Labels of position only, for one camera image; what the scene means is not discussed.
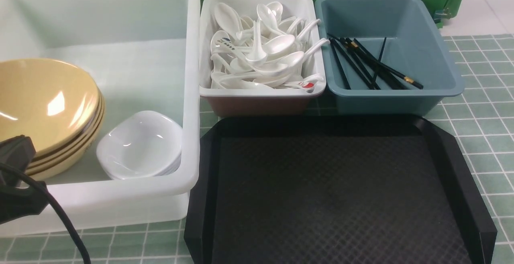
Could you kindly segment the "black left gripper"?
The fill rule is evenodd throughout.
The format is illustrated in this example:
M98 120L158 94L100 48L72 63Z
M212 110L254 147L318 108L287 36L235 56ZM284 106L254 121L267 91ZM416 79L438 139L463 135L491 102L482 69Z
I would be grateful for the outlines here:
M24 135L1 142L0 163L25 173L36 154L31 138ZM32 187L20 188L22 181L1 171L0 223L8 223L21 217L39 215L48 205L42 193Z

